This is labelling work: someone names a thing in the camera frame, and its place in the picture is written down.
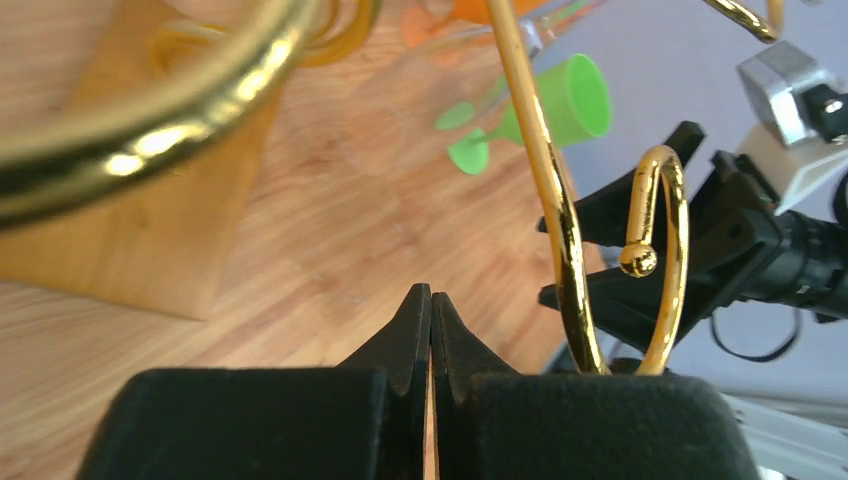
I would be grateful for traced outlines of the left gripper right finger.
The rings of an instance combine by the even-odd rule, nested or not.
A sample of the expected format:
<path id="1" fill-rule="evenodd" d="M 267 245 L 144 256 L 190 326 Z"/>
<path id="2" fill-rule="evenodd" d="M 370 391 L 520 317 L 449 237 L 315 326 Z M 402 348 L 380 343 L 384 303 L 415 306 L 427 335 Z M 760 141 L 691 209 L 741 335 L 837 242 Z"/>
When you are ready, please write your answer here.
<path id="1" fill-rule="evenodd" d="M 524 375 L 432 298 L 442 479 L 754 479 L 732 411 L 683 376 Z"/>

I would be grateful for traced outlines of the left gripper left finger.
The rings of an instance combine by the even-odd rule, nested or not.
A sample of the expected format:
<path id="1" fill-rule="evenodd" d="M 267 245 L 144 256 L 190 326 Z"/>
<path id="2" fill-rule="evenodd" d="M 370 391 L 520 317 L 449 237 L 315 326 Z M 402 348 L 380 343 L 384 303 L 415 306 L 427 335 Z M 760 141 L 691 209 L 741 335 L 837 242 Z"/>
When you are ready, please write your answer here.
<path id="1" fill-rule="evenodd" d="M 100 421 L 81 479 L 421 479 L 432 294 L 333 367 L 152 369 Z"/>

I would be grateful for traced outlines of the green wine glass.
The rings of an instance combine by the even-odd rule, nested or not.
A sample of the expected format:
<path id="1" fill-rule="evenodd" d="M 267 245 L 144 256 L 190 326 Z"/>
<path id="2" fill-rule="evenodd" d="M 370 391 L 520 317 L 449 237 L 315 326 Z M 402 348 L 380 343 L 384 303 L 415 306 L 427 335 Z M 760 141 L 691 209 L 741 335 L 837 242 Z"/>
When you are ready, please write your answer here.
<path id="1" fill-rule="evenodd" d="M 612 101 L 600 67 L 578 53 L 542 72 L 536 78 L 548 131 L 558 148 L 584 143 L 608 134 L 612 124 Z M 436 121 L 439 131 L 469 126 L 462 138 L 446 148 L 453 164 L 463 173 L 479 175 L 488 166 L 490 144 L 497 139 L 524 144 L 518 118 L 510 100 L 497 125 L 490 131 L 476 126 L 477 112 L 468 102 L 458 103 Z"/>

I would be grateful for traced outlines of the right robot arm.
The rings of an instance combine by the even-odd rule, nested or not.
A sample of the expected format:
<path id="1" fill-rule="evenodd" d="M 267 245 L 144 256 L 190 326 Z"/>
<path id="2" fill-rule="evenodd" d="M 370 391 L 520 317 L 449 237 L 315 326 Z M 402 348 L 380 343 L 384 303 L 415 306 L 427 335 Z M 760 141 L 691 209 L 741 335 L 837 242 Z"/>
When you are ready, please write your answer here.
<path id="1" fill-rule="evenodd" d="M 681 122 L 665 144 L 684 165 L 706 134 Z M 717 150 L 713 169 L 690 200 L 689 268 L 675 343 L 719 307 L 760 301 L 847 320 L 847 225 L 776 213 L 771 192 L 747 155 Z M 584 241 L 623 247 L 635 169 L 575 204 Z M 589 274 L 596 326 L 645 352 L 654 332 L 666 260 L 665 199 L 660 184 L 658 272 L 637 279 L 620 267 Z"/>

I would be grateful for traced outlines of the gold wire glass rack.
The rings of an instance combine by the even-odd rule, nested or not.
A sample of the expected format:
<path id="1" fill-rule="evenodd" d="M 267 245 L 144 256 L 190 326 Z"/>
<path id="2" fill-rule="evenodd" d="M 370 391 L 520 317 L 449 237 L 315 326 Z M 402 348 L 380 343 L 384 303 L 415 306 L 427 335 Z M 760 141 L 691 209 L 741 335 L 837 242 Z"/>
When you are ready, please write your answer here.
<path id="1" fill-rule="evenodd" d="M 192 155 L 234 128 L 297 66 L 346 56 L 368 34 L 379 5 L 362 1 L 350 25 L 321 41 L 321 7 L 314 1 L 261 1 L 238 30 L 194 69 L 119 103 L 63 116 L 1 139 L 1 223 L 29 223 L 135 184 Z M 573 360 L 582 372 L 608 368 L 596 339 L 582 235 L 561 170 L 553 124 L 510 1 L 488 1 L 497 48 L 517 113 L 554 258 L 555 292 Z M 656 268 L 652 245 L 656 199 L 665 199 L 667 259 L 655 328 L 638 367 L 641 375 L 666 368 L 684 306 L 689 263 L 689 204 L 683 166 L 669 146 L 649 149 L 635 169 L 624 273 L 643 278 Z"/>

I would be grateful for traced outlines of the orange wine glass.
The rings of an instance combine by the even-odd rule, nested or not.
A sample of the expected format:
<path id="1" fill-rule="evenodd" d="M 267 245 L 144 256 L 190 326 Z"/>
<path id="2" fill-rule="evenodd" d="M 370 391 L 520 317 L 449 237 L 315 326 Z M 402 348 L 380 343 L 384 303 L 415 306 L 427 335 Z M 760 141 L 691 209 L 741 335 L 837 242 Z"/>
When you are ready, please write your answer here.
<path id="1" fill-rule="evenodd" d="M 484 58 L 495 44 L 486 1 L 454 1 L 442 16 L 414 1 L 401 15 L 400 33 L 407 50 L 397 65 L 413 70 L 457 69 Z"/>

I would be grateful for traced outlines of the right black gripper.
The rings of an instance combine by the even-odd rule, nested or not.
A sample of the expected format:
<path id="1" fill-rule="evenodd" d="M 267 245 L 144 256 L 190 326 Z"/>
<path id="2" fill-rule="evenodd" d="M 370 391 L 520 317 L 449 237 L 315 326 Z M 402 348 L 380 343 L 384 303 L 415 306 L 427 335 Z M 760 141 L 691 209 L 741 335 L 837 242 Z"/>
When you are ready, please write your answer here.
<path id="1" fill-rule="evenodd" d="M 700 124 L 682 121 L 664 144 L 686 167 L 706 138 Z M 719 307 L 736 301 L 785 305 L 767 292 L 766 270 L 781 255 L 787 240 L 775 213 L 777 194 L 753 160 L 718 150 L 713 169 L 695 194 L 693 260 L 674 344 Z M 575 203 L 582 240 L 623 247 L 635 170 Z M 587 277 L 595 326 L 644 353 L 653 337 L 664 287 L 664 274 L 634 278 L 618 268 Z"/>

